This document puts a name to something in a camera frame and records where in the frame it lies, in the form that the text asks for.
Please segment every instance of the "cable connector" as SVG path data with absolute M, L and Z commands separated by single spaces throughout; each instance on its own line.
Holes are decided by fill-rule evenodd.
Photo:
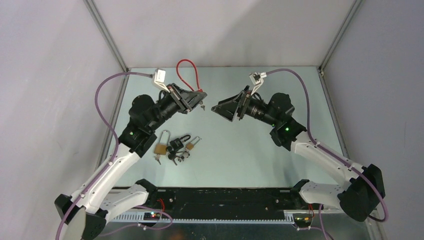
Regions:
M 165 73 L 166 73 L 165 70 L 156 68 L 152 77 L 153 78 L 152 83 L 156 88 L 169 93 L 170 90 L 165 85 Z
M 250 94 L 253 95 L 254 93 L 256 93 L 256 91 L 258 91 L 258 89 L 262 86 L 262 84 L 264 84 L 264 78 L 267 77 L 267 73 L 253 72 L 249 75 L 249 77 L 253 83 L 253 88 Z

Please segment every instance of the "white table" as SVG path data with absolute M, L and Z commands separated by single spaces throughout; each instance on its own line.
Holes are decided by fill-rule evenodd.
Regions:
M 301 179 L 317 183 L 334 184 L 324 171 L 301 156 L 277 147 L 271 139 L 271 126 L 245 116 L 241 121 L 229 122 L 211 111 L 218 101 L 237 95 L 246 85 L 252 85 L 249 73 L 267 72 L 279 67 L 200 67 L 200 87 L 208 94 L 203 101 L 206 111 L 198 106 L 189 114 L 176 113 L 156 131 L 171 132 L 171 139 L 187 133 L 202 140 L 191 151 L 190 158 L 175 166 L 166 156 L 162 165 L 154 159 L 153 145 L 149 152 L 134 164 L 117 182 L 116 187 L 132 186 L 137 180 L 147 179 L 161 187 L 292 187 Z M 341 152 L 336 130 L 330 115 L 326 97 L 314 66 L 288 67 L 296 71 L 308 89 L 311 106 L 312 134 L 321 142 Z M 132 72 L 154 72 L 154 68 L 133 68 Z M 188 89 L 177 77 L 175 68 L 166 70 L 165 83 L 176 83 Z M 194 89 L 194 70 L 180 68 L 180 74 Z M 307 110 L 305 94 L 297 78 L 289 72 L 274 73 L 258 91 L 268 103 L 274 93 L 289 94 L 295 107 L 294 119 L 306 126 Z M 116 123 L 121 134 L 129 121 L 128 111 L 135 97 L 150 95 L 158 99 L 159 90 L 146 77 L 131 75 Z

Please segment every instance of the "robotic arm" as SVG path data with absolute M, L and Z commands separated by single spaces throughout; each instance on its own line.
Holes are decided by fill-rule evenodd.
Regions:
M 104 161 L 72 195 L 61 194 L 54 201 L 61 218 L 77 201 L 65 220 L 68 225 L 81 209 L 85 211 L 85 226 L 81 229 L 80 238 L 94 239 L 109 221 L 135 206 L 143 205 L 149 194 L 156 191 L 153 184 L 142 179 L 112 198 L 105 198 L 118 179 L 143 157 L 155 142 L 155 130 L 175 113 L 191 112 L 207 96 L 205 92 L 187 91 L 174 83 L 165 85 L 164 77 L 165 71 L 161 69 L 156 70 L 153 75 L 153 83 L 164 93 L 156 103 L 145 94 L 133 100 L 129 110 L 129 123 L 119 137 L 116 156 L 110 161 Z M 83 190 L 92 181 L 93 184 L 83 194 Z
M 254 84 L 252 90 L 246 86 L 238 95 L 218 102 L 218 105 L 212 107 L 212 111 L 231 122 L 235 118 L 241 120 L 248 115 L 271 125 L 273 129 L 269 134 L 278 147 L 284 147 L 314 162 L 337 182 L 320 184 L 304 179 L 291 192 L 299 195 L 306 203 L 321 203 L 343 209 L 351 218 L 365 221 L 380 201 L 371 187 L 352 169 L 355 168 L 370 180 L 384 198 L 381 170 L 373 164 L 364 167 L 352 162 L 319 140 L 311 139 L 307 129 L 293 119 L 295 108 L 289 95 L 275 93 L 266 104 L 256 92 L 266 76 L 265 72 L 251 74 Z M 341 163 L 334 156 L 347 161 L 350 166 Z

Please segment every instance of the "white wall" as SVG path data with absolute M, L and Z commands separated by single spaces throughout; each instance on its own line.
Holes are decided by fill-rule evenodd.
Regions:
M 421 239 L 424 1 L 365 1 L 325 79 L 348 151 L 383 172 L 388 239 Z
M 354 0 L 96 0 L 129 67 L 318 66 Z
M 2 0 L 0 56 L 0 239 L 53 239 L 55 198 L 93 173 L 105 136 L 95 90 L 120 68 L 81 0 Z

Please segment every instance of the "brass padlock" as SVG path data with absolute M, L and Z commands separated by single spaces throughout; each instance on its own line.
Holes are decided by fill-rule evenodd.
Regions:
M 199 136 L 196 136 L 195 138 L 193 138 L 189 143 L 187 143 L 187 145 L 185 145 L 185 148 L 190 151 L 192 150 L 195 145 L 201 140 L 201 138 Z
M 162 140 L 162 135 L 164 133 L 168 133 L 168 139 L 166 140 L 166 143 L 161 143 Z M 171 133 L 168 130 L 163 130 L 162 133 L 159 136 L 159 140 L 157 141 L 156 147 L 154 148 L 153 153 L 156 154 L 156 156 L 154 156 L 154 159 L 161 164 L 161 162 L 159 161 L 159 158 L 161 157 L 161 155 L 166 155 L 167 154 L 167 146 L 168 143 L 170 141 L 170 137 L 171 137 Z

